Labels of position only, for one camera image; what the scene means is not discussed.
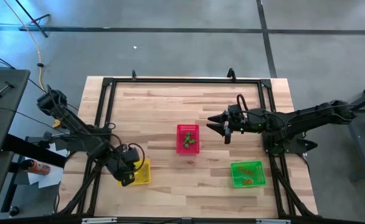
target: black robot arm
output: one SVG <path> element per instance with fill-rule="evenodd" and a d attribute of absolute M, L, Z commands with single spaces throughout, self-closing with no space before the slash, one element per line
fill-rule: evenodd
<path fill-rule="evenodd" d="M 244 111 L 238 102 L 236 105 L 229 105 L 227 111 L 222 114 L 209 117 L 208 120 L 215 123 L 209 123 L 207 127 L 223 136 L 225 144 L 230 143 L 234 131 L 239 131 L 241 134 L 262 133 L 267 152 L 287 152 L 292 140 L 297 139 L 296 143 L 302 143 L 308 151 L 316 147 L 316 143 L 304 140 L 302 133 L 325 124 L 350 123 L 355 118 L 350 107 L 346 102 L 334 100 L 291 113 L 273 113 L 260 108 Z"/>
<path fill-rule="evenodd" d="M 66 126 L 72 136 L 70 142 L 80 146 L 97 164 L 104 164 L 116 180 L 123 186 L 134 182 L 134 162 L 140 157 L 135 147 L 122 144 L 108 128 L 98 128 L 85 124 L 67 108 L 66 96 L 48 86 L 48 92 L 37 100 L 37 106 L 46 115 L 53 116 Z M 119 140 L 119 146 L 110 144 L 110 136 Z"/>

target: gray floor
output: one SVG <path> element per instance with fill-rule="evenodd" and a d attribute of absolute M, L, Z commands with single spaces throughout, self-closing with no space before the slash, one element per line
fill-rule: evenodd
<path fill-rule="evenodd" d="M 14 1 L 9 1 L 28 21 Z M 62 0 L 21 1 L 34 17 L 52 15 L 52 26 L 260 28 L 255 0 Z M 365 29 L 363 0 L 264 0 L 268 28 Z M 0 23 L 18 21 L 0 1 Z M 78 106 L 88 75 L 270 77 L 261 34 L 34 33 L 44 82 Z M 365 88 L 365 35 L 270 35 L 277 75 L 288 78 L 296 109 L 334 99 L 352 101 Z M 29 69 L 37 81 L 37 54 L 25 32 L 0 31 L 0 57 Z M 19 111 L 51 124 L 35 106 L 41 92 L 28 84 Z M 23 138 L 48 131 L 16 116 L 11 133 Z M 320 215 L 365 221 L 365 182 L 348 176 L 362 165 L 347 127 L 328 125 L 308 133 L 319 143 L 308 161 Z M 56 188 L 18 187 L 18 217 L 51 213 Z"/>

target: pink basket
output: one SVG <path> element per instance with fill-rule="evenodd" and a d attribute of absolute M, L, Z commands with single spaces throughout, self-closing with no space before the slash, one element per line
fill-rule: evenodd
<path fill-rule="evenodd" d="M 192 133 L 191 139 L 195 143 L 189 144 L 189 148 L 184 145 L 186 133 Z M 179 124 L 177 125 L 177 153 L 178 154 L 198 154 L 199 153 L 199 125 L 196 124 Z"/>

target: wooden tabletop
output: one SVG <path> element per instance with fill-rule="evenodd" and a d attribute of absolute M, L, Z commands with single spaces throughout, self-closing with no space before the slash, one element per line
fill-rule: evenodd
<path fill-rule="evenodd" d="M 87 77 L 78 116 L 93 124 L 103 77 Z M 287 79 L 272 79 L 277 111 L 293 111 Z M 125 143 L 140 144 L 151 162 L 151 183 L 120 187 L 102 171 L 96 216 L 271 218 L 277 208 L 268 156 L 259 134 L 234 133 L 231 143 L 206 127 L 207 117 L 222 113 L 243 94 L 249 108 L 260 107 L 258 90 L 251 84 L 118 83 L 111 122 Z M 107 108 L 103 107 L 102 123 Z M 195 156 L 176 154 L 177 124 L 198 124 L 201 152 Z M 287 154 L 292 188 L 303 203 L 316 211 L 307 166 L 295 154 Z M 77 153 L 65 166 L 60 185 L 59 210 L 80 187 L 87 157 Z M 261 160 L 267 185 L 235 189 L 230 163 Z M 88 190 L 85 209 L 90 201 Z M 282 190 L 285 211 L 286 196 Z"/>

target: plastic basket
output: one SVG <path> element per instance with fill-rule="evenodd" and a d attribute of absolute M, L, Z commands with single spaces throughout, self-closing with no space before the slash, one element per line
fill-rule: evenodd
<path fill-rule="evenodd" d="M 190 139 L 195 143 L 184 145 L 187 133 L 192 133 Z M 178 154 L 198 154 L 199 153 L 199 125 L 196 124 L 179 124 L 177 125 L 177 153 Z"/>
<path fill-rule="evenodd" d="M 142 163 L 142 159 L 140 161 L 135 162 L 135 167 L 139 167 Z M 135 181 L 130 185 L 139 185 L 139 184 L 149 184 L 151 182 L 151 163 L 149 159 L 145 159 L 144 165 L 142 168 L 134 173 Z"/>
<path fill-rule="evenodd" d="M 233 162 L 231 163 L 231 174 L 235 188 L 266 184 L 262 161 Z"/>

